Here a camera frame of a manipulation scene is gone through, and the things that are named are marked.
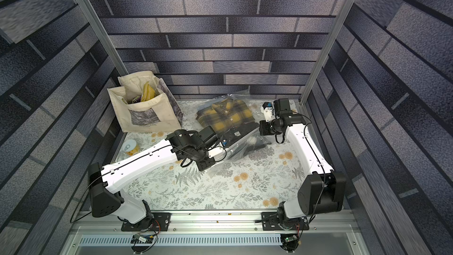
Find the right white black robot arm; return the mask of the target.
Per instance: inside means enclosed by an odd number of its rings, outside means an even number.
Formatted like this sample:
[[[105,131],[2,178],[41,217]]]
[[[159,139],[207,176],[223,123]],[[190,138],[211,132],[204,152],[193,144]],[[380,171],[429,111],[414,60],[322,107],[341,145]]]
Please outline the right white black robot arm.
[[[273,216],[260,220],[278,225],[283,230],[308,227],[318,214],[339,212],[343,208],[346,177],[326,161],[308,127],[311,120],[292,111],[287,99],[265,102],[261,112],[260,135],[274,136],[278,144],[288,141],[300,160],[306,175],[297,197],[279,204]]]

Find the clear plastic vacuum bag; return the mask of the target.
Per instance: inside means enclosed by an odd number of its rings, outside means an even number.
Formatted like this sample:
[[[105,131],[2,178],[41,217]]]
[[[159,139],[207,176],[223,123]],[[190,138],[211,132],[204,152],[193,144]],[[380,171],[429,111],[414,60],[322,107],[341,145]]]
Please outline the clear plastic vacuum bag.
[[[251,168],[269,163],[275,149],[271,138],[260,135],[259,122],[265,119],[262,104],[248,90],[242,90],[204,101],[197,107],[196,121],[202,129],[212,127],[219,138],[217,163],[208,169],[208,176],[225,176],[224,171],[234,166]]]

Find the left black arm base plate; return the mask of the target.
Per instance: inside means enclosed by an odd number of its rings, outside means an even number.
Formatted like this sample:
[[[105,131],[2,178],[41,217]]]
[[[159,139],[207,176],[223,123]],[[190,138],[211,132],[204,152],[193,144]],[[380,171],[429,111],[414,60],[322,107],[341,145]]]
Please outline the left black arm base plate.
[[[131,224],[125,220],[122,224],[121,231],[123,232],[160,232],[168,231],[171,213],[166,212],[154,212],[153,217],[146,216],[140,222]]]

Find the yellow black plaid shirt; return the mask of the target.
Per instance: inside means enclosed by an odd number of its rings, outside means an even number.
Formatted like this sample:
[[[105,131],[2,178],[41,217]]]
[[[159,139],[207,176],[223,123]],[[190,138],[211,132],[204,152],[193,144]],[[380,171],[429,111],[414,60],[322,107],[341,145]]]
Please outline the yellow black plaid shirt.
[[[210,126],[219,134],[223,134],[243,123],[255,121],[251,110],[243,100],[231,98],[201,109],[197,112],[196,120],[201,126]]]

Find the black tray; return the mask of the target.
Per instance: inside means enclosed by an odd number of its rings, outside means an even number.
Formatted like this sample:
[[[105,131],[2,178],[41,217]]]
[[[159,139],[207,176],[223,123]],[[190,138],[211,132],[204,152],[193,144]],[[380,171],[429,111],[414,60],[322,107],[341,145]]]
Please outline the black tray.
[[[227,150],[226,160],[236,161],[245,156],[263,149],[271,142],[260,135],[259,124],[256,122],[243,123],[226,131],[221,142]]]

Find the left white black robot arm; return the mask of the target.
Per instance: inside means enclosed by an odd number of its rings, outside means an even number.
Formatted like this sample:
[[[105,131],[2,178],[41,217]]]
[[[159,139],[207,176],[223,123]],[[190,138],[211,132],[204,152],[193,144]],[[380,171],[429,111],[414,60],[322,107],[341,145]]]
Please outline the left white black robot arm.
[[[92,216],[101,218],[113,214],[125,223],[151,225],[153,214],[145,200],[137,200],[124,188],[139,177],[164,165],[181,161],[183,166],[196,163],[199,171],[223,161],[227,150],[212,127],[201,131],[179,129],[164,140],[130,158],[103,167],[88,169],[88,193]]]

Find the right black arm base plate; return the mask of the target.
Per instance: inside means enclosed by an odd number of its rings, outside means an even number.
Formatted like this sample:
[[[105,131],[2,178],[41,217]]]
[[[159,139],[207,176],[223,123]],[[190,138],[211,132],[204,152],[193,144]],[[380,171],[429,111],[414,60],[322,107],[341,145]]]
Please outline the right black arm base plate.
[[[276,212],[262,212],[261,219],[256,220],[264,231],[306,231],[310,227],[307,217],[280,219]]]

